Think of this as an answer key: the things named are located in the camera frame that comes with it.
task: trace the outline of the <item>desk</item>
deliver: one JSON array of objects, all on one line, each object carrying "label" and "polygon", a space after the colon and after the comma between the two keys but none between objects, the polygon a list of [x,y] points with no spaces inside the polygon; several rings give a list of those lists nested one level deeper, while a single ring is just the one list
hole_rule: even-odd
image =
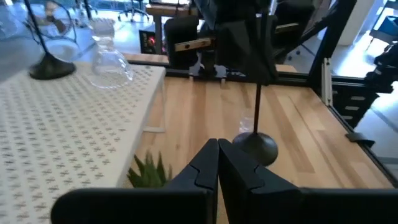
[{"label": "desk", "polygon": [[[166,77],[167,135],[144,133],[136,155],[162,153],[177,175],[209,138],[232,140],[241,112],[254,111],[252,83],[192,82]],[[154,104],[151,122],[160,119]],[[392,188],[382,172],[309,88],[270,85],[262,89],[259,130],[272,136],[279,156],[271,171],[301,187]],[[219,189],[218,221],[228,223]]]},{"label": "desk", "polygon": [[[176,10],[176,7],[173,6],[163,6],[163,5],[150,5],[147,4],[145,6],[146,13],[149,15],[152,15],[154,17],[154,22],[155,22],[155,39],[156,41],[156,46],[155,50],[157,54],[162,53],[162,16],[170,16],[170,17],[175,17],[175,16],[187,16],[189,15],[189,9],[188,6],[182,6],[178,7]],[[197,10],[196,8],[191,9],[192,15],[197,15]]]}]

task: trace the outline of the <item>succulent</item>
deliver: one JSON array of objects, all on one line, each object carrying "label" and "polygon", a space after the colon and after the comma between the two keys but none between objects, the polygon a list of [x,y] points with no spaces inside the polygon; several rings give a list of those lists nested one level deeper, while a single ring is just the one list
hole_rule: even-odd
[{"label": "succulent", "polygon": [[145,156],[145,163],[141,162],[137,156],[134,156],[134,160],[136,161],[140,175],[138,175],[132,168],[129,169],[129,173],[127,175],[134,188],[163,187],[172,179],[172,168],[171,166],[169,167],[169,173],[166,175],[161,153],[159,153],[159,160],[156,166],[152,155],[149,152],[147,152]]}]

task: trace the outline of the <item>office chair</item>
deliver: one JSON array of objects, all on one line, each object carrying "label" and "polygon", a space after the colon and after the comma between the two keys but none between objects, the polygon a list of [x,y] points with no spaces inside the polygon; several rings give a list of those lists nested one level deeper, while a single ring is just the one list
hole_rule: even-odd
[{"label": "office chair", "polygon": [[[137,2],[139,3],[139,8],[134,7],[134,1],[137,1]],[[131,9],[127,9],[127,10],[125,10],[125,11],[123,11],[123,12],[120,12],[120,13],[119,13],[119,16],[118,16],[118,20],[121,21],[121,18],[120,18],[120,15],[121,15],[121,14],[125,14],[126,17],[127,17],[127,15],[129,14],[129,12],[131,13],[131,22],[134,22],[133,18],[134,18],[134,15],[135,15],[136,12],[138,12],[139,14],[142,14],[142,15],[146,16],[146,17],[147,17],[147,20],[149,20],[149,15],[148,15],[148,13],[146,13],[144,10],[142,10],[142,8],[143,8],[143,5],[142,5],[143,1],[144,1],[144,0],[131,0]]]}]

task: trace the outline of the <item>white pegboard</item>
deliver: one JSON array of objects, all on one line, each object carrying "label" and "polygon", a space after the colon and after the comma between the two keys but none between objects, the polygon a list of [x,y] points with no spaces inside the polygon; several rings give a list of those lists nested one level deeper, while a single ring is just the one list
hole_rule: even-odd
[{"label": "white pegboard", "polygon": [[90,64],[76,66],[0,84],[0,223],[49,223],[69,190],[123,184],[165,68],[131,65],[131,82],[107,89],[87,79]]}]

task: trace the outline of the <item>black lamp base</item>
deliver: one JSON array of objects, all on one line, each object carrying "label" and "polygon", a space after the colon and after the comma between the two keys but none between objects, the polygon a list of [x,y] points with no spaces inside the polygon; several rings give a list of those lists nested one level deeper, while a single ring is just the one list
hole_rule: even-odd
[{"label": "black lamp base", "polygon": [[252,155],[263,166],[269,166],[278,157],[278,145],[263,133],[242,133],[232,143]]},{"label": "black lamp base", "polygon": [[36,80],[52,80],[70,75],[75,71],[76,66],[73,63],[65,62],[46,52],[41,61],[30,68],[29,75]]}]

